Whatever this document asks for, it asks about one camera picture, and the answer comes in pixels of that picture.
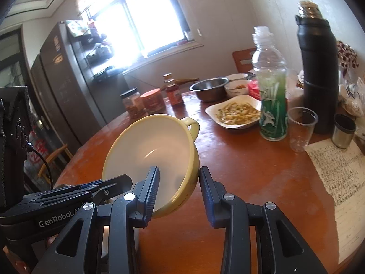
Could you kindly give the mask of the person's left hand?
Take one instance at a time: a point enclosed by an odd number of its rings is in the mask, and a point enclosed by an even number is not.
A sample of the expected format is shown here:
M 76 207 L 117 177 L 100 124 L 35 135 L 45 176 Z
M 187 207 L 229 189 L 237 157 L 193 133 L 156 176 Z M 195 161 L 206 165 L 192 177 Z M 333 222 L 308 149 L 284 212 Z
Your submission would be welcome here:
M 40 254 L 40 257 L 42 257 L 56 238 L 57 234 L 45 239 L 44 241 L 37 242 L 32 246 Z M 6 245 L 2 247 L 2 250 L 5 253 L 5 256 L 10 261 L 10 263 L 12 264 L 12 266 L 14 267 L 14 269 L 16 269 L 18 273 L 32 272 L 32 269 L 24 261 L 22 261 L 16 254 L 14 254 L 11 250 L 9 250 Z

